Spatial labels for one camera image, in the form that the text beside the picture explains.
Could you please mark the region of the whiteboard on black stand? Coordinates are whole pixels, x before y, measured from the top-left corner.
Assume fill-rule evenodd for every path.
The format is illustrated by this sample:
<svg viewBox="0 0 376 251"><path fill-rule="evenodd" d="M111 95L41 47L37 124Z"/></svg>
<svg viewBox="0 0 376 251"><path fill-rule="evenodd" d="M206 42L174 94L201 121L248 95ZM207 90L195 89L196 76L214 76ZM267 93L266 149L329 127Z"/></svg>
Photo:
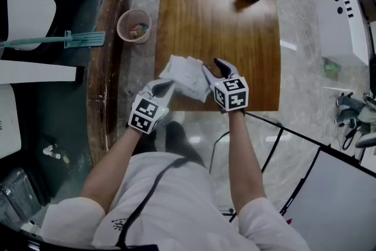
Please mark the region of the whiteboard on black stand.
<svg viewBox="0 0 376 251"><path fill-rule="evenodd" d="M376 146L347 150L269 116L247 114L266 194L311 251L376 251Z"/></svg>

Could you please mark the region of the person's right forearm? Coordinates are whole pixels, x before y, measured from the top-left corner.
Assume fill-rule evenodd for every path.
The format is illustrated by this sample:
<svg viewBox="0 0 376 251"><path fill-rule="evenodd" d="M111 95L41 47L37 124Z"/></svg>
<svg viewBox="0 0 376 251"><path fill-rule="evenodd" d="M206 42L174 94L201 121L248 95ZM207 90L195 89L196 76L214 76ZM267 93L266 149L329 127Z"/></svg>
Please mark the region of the person's right forearm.
<svg viewBox="0 0 376 251"><path fill-rule="evenodd" d="M263 175L251 144L242 111L229 112L230 193L237 213L254 199L266 196Z"/></svg>

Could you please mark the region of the grey plastic wrapped bundle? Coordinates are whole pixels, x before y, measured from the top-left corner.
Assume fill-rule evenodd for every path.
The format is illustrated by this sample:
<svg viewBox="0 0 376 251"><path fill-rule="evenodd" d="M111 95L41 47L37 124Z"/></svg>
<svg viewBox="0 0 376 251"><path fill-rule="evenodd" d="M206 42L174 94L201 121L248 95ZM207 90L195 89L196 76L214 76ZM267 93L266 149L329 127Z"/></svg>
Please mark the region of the grey plastic wrapped bundle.
<svg viewBox="0 0 376 251"><path fill-rule="evenodd" d="M28 175L22 168L0 180L0 222L14 227L28 223L41 209Z"/></svg>

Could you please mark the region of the person's black trousers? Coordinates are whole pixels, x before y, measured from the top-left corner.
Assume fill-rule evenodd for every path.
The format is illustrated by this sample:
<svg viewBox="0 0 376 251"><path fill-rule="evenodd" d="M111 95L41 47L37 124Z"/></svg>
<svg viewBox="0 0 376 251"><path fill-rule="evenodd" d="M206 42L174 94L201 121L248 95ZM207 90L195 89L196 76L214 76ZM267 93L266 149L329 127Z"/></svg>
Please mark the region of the person's black trousers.
<svg viewBox="0 0 376 251"><path fill-rule="evenodd" d="M143 133L132 155L156 152L155 140L156 130L153 130L150 134ZM176 121L171 121L166 125L165 149L166 153L173 153L185 157L189 161L205 168L202 157L187 140L182 125Z"/></svg>

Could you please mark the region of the brown cabinet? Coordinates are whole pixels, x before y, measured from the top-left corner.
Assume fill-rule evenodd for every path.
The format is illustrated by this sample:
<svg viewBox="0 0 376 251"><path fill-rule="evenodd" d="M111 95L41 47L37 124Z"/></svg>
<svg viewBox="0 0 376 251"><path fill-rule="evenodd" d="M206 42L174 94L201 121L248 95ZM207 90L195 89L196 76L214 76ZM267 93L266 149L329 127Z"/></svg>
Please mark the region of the brown cabinet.
<svg viewBox="0 0 376 251"><path fill-rule="evenodd" d="M369 22L376 22L376 0L360 0Z"/></svg>

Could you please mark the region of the teal flat mop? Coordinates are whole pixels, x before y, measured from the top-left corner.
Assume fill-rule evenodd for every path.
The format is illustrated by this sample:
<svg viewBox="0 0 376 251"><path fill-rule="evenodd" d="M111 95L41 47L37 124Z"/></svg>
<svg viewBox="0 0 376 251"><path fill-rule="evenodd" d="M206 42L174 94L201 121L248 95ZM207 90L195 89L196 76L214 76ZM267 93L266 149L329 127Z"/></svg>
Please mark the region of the teal flat mop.
<svg viewBox="0 0 376 251"><path fill-rule="evenodd" d="M0 42L0 48L15 48L18 45L55 43L63 42L64 48L80 48L103 46L105 43L106 32L88 32L81 34L72 34L71 31L65 31L64 36L52 36L44 38L16 39Z"/></svg>

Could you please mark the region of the white partition panel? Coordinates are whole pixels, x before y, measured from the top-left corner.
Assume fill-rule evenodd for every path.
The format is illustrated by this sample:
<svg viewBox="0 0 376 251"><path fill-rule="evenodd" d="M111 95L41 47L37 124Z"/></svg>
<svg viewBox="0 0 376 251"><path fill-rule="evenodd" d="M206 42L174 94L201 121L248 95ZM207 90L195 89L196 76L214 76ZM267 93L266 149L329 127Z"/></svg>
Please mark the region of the white partition panel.
<svg viewBox="0 0 376 251"><path fill-rule="evenodd" d="M0 60L0 84L75 82L78 67Z"/></svg>

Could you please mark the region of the person's white shirt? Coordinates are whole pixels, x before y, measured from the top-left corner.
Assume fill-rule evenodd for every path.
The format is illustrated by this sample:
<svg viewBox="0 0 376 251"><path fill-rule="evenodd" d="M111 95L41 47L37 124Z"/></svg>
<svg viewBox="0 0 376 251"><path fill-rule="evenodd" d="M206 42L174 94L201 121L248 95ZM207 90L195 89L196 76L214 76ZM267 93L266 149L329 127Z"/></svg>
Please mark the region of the person's white shirt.
<svg viewBox="0 0 376 251"><path fill-rule="evenodd" d="M133 156L108 212L87 198L50 205L40 234L45 241L114 246L122 227L162 174L140 216L129 228L127 245L156 244L161 251L310 251L273 204L246 204L233 226L220 213L208 171L193 162L173 168L166 152Z"/></svg>

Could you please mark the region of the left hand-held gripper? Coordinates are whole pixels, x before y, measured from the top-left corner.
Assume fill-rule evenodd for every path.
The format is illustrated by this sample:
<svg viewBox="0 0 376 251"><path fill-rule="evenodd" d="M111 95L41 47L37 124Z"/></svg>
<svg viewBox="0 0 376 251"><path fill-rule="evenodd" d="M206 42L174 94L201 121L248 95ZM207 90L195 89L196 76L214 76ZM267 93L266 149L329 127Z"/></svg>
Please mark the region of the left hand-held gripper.
<svg viewBox="0 0 376 251"><path fill-rule="evenodd" d="M174 94L175 82L157 79L149 82L132 103L128 125L150 134L169 113L169 103Z"/></svg>

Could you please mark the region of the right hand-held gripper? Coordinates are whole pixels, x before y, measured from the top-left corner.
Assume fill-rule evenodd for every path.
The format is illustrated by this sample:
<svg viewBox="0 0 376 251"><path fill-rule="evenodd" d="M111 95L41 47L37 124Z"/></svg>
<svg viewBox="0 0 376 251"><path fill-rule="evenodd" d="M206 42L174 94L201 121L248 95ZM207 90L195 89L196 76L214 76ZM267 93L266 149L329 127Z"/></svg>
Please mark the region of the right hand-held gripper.
<svg viewBox="0 0 376 251"><path fill-rule="evenodd" d="M214 63L225 80L214 76L206 64L202 65L202 71L220 109L230 112L248 107L249 87L245 77L239 77L237 68L224 59L214 58Z"/></svg>

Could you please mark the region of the white counter with holes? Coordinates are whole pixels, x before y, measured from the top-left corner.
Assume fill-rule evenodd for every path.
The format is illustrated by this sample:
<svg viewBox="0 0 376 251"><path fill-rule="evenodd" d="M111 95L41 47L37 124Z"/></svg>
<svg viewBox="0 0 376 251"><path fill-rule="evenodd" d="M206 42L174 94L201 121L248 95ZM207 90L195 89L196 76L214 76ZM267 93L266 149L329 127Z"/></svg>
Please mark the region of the white counter with holes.
<svg viewBox="0 0 376 251"><path fill-rule="evenodd" d="M313 0L322 57L340 66L367 66L368 40L358 0Z"/></svg>

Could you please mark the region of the black glossy frame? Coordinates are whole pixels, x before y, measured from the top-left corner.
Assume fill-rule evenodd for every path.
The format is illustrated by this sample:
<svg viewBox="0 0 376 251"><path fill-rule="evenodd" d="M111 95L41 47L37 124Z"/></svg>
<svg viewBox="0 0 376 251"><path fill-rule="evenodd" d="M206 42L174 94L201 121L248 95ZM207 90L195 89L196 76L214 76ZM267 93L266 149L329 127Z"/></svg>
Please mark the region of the black glossy frame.
<svg viewBox="0 0 376 251"><path fill-rule="evenodd" d="M14 229L0 223L0 251L159 251L156 245L144 245L121 249L119 247L79 246L69 243L48 243L41 237L22 229Z"/></svg>

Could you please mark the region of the pink waste basket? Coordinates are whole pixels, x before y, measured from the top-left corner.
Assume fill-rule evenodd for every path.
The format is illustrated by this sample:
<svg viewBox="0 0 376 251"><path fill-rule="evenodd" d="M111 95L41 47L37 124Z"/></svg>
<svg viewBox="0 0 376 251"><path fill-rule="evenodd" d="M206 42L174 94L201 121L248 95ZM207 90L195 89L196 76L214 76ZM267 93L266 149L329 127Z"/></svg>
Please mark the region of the pink waste basket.
<svg viewBox="0 0 376 251"><path fill-rule="evenodd" d="M139 38L139 39L132 39L130 36L129 31L137 24L145 23L149 26L148 31L146 34ZM150 30L151 30L152 20L150 15L141 10L141 9L130 9L123 13L117 22L116 30L119 37L126 41L131 43L145 43L150 36Z"/></svg>

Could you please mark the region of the black office chair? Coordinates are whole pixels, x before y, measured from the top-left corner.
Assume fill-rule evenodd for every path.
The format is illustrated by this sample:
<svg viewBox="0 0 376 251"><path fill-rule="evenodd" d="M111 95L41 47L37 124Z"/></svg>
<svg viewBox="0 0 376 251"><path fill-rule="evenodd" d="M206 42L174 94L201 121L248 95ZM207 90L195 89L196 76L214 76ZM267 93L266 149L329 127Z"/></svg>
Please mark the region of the black office chair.
<svg viewBox="0 0 376 251"><path fill-rule="evenodd" d="M348 147L351 145L354 139L354 136L357 132L358 132L358 128L354 128L345 136L345 141L343 142L343 145L341 147L343 150L348 149ZM376 132L362 135L355 143L355 147L359 149L370 148L374 146L376 146Z"/></svg>

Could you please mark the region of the white wet wipe pack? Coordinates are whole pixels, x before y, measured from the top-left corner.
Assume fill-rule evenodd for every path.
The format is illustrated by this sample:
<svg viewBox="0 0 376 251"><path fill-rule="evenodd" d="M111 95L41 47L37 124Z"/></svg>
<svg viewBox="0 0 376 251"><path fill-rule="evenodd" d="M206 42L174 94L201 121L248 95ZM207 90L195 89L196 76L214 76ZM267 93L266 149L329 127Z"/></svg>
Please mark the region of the white wet wipe pack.
<svg viewBox="0 0 376 251"><path fill-rule="evenodd" d="M173 80L179 93L202 103L211 92L202 69L191 68L182 56L171 55L159 78Z"/></svg>

